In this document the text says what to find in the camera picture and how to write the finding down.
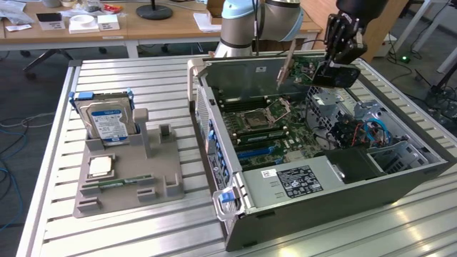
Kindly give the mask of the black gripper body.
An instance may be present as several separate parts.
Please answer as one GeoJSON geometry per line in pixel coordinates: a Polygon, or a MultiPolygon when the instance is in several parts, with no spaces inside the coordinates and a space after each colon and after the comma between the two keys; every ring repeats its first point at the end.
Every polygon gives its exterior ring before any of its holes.
{"type": "Polygon", "coordinates": [[[386,6],[388,0],[337,0],[336,7],[341,15],[356,28],[365,28],[386,6]]]}

